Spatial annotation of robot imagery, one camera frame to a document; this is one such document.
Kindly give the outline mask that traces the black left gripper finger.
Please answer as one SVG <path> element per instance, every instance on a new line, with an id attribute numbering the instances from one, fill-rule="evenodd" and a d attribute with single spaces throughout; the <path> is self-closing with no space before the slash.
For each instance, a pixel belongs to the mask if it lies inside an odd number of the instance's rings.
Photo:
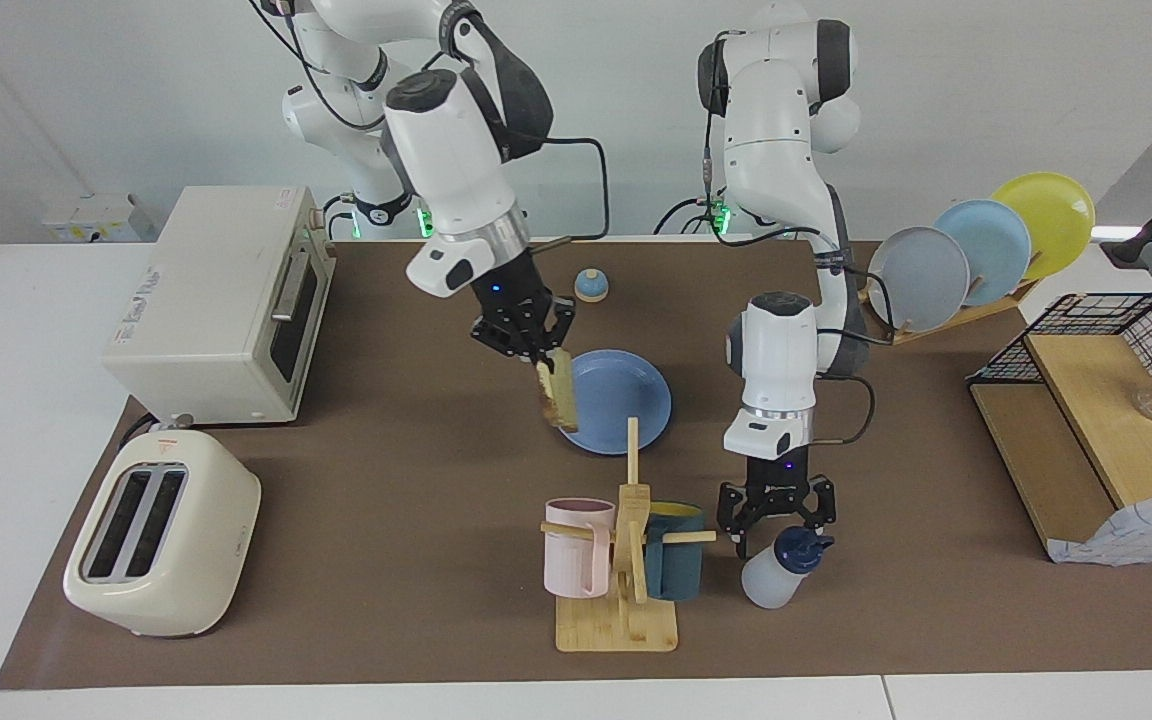
<path id="1" fill-rule="evenodd" d="M 828 477 L 812 477 L 791 492 L 791 515 L 799 516 L 810 530 L 836 523 L 835 483 Z"/>
<path id="2" fill-rule="evenodd" d="M 751 482 L 745 486 L 723 482 L 719 487 L 717 524 L 735 544 L 738 559 L 749 558 L 750 530 L 767 515 L 768 500 L 768 488 L 761 482 Z"/>

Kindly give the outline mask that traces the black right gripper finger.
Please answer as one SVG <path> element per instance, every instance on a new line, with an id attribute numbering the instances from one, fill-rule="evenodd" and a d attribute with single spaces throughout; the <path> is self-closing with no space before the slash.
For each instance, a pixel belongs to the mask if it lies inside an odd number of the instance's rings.
<path id="1" fill-rule="evenodd" d="M 500 355 L 539 363 L 539 320 L 535 313 L 484 313 L 471 328 L 471 338 Z"/>
<path id="2" fill-rule="evenodd" d="M 541 354 L 548 354 L 561 347 L 575 319 L 576 302 L 571 296 L 545 296 L 535 302 L 532 324 L 535 324 L 535 347 Z"/>

